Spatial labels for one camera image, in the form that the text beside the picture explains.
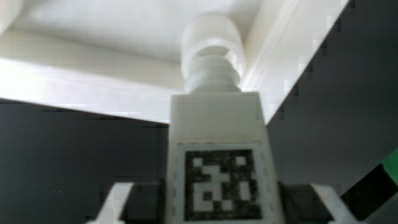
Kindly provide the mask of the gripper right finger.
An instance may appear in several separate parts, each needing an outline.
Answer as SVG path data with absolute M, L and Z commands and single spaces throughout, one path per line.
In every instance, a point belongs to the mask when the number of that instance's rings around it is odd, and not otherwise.
M 311 187 L 332 216 L 332 220 L 327 224 L 366 224 L 357 220 L 334 188 L 328 185 L 318 184 L 312 184 Z

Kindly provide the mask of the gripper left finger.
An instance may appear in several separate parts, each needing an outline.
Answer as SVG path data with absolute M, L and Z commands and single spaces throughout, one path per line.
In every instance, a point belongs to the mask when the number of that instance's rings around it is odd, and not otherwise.
M 133 182 L 117 182 L 112 185 L 96 219 L 90 220 L 85 224 L 124 224 L 124 221 L 121 220 L 121 214 L 133 185 Z

